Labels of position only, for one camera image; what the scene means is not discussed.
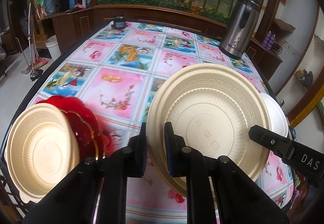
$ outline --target white wall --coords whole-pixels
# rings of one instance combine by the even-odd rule
[[[324,134],[320,115],[314,109],[295,127],[297,141],[324,154]]]
[[[269,80],[274,92],[283,85],[299,61],[312,32],[316,11],[316,0],[287,0],[286,5],[280,7],[277,18],[293,25],[296,30],[285,36],[287,43],[279,55],[283,62]]]
[[[321,39],[324,39],[324,13],[321,9],[319,12],[319,17],[314,34],[319,36]],[[300,65],[297,67],[297,70],[306,69],[308,72],[312,71],[314,80],[316,80],[323,65],[324,46],[321,42],[318,43],[315,37],[313,37],[304,58],[302,59]],[[285,101],[282,109],[284,113],[287,114],[304,95],[305,91],[300,85],[299,81],[295,76],[292,76],[285,87],[277,95],[277,99],[279,102],[281,102],[282,100]]]

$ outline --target purple bottle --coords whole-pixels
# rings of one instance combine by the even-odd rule
[[[271,35],[269,42],[267,44],[266,49],[270,50],[272,48],[273,43],[276,41],[276,35]]]
[[[265,34],[264,40],[263,40],[263,42],[262,42],[262,46],[263,46],[264,48],[267,47],[267,44],[268,44],[269,39],[270,39],[271,36],[272,36],[271,31],[268,31],[268,33]]]

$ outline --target white bucket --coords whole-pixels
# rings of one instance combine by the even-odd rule
[[[57,60],[57,58],[61,55],[59,44],[57,43],[56,35],[50,37],[46,41],[46,47],[51,54],[53,60]]]

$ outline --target screw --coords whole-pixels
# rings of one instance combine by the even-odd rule
[[[95,159],[93,157],[87,157],[86,159],[84,159],[84,163],[87,165],[92,164],[95,161]]]
[[[227,156],[220,156],[219,157],[219,160],[222,162],[222,163],[228,163],[229,162],[229,158]]]
[[[123,149],[122,149],[122,152],[124,153],[124,154],[129,154],[129,153],[131,153],[132,152],[132,149],[130,148],[130,147],[124,147]]]
[[[191,152],[191,148],[189,146],[184,146],[182,149],[181,149],[184,153],[190,153]]]

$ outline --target dining table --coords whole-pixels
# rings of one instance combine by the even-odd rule
[[[77,97],[96,114],[100,130],[111,135],[106,156],[138,135],[160,86],[187,66],[227,66],[249,80],[259,93],[275,99],[253,60],[246,53],[240,60],[229,58],[219,50],[220,41],[214,37],[145,21],[127,22],[126,28],[120,30],[112,28],[112,24],[107,22],[61,55],[22,101],[0,149],[8,184],[13,185],[3,153],[10,127],[26,108],[53,95]],[[291,207],[293,171],[272,151],[255,183],[278,207],[285,211]],[[25,206],[31,209],[35,203]],[[144,176],[127,180],[126,223],[187,223],[186,198],[167,185],[149,153]]]

